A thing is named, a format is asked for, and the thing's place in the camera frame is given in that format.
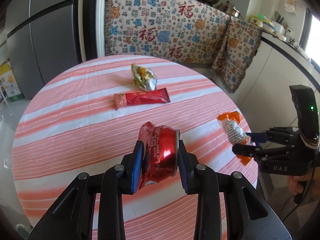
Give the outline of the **right hand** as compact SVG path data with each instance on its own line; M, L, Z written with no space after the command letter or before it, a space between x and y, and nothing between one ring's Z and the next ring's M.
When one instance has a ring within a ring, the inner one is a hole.
M310 170L307 174L303 176L287 176L287 185L288 185L289 191L293 195L302 193L303 192L302 182L311 180L311 177L312 177L312 170ZM313 186L310 193L312 196L319 197L319 193L320 193L319 179L320 179L320 170L319 170L319 167L317 167L315 168L315 172L313 175Z

